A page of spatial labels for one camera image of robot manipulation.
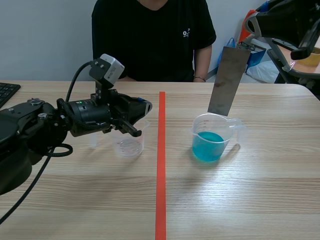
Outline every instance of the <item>red tape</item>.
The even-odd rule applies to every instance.
[[[155,201],[155,240],[166,240],[166,93],[164,91],[161,91],[159,95],[158,152]]]

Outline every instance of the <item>plastic measuring cup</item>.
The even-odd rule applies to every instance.
[[[192,125],[192,151],[205,162],[218,160],[226,149],[230,139],[246,127],[240,119],[227,119],[224,116],[207,113],[198,116]]]
[[[120,131],[112,131],[113,146],[115,151],[124,157],[135,157],[140,155],[145,147],[145,131],[150,123],[140,119],[134,127],[142,131],[141,136],[133,137],[129,133],[122,134]]]

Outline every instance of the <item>blue liquid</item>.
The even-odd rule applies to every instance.
[[[224,139],[216,133],[203,131],[198,135],[208,141],[201,139],[198,136],[193,137],[192,151],[195,156],[205,162],[213,162],[218,160],[225,150]]]

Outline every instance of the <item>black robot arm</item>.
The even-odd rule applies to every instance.
[[[244,23],[257,37],[286,41],[297,50],[293,60],[305,59],[313,52],[320,36],[320,0],[270,0],[269,10],[252,14]]]
[[[152,104],[111,89],[115,82],[113,79],[117,80],[122,73],[113,69],[112,77],[109,77],[110,68],[119,69],[120,66],[114,61],[114,58],[106,59],[105,56],[91,62],[90,75],[96,81],[96,91],[89,99],[65,102],[60,98],[57,108],[54,108],[41,99],[33,98],[0,111],[0,195],[24,183],[31,174],[32,165],[43,156],[70,155],[72,147],[63,144],[69,131],[74,137],[95,132],[106,134],[111,130],[129,133],[133,137],[142,134],[134,124],[151,111]],[[56,147],[67,148],[68,151],[50,152]]]

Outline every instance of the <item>keyboard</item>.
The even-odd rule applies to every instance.
[[[0,108],[21,88],[18,84],[0,82]]]

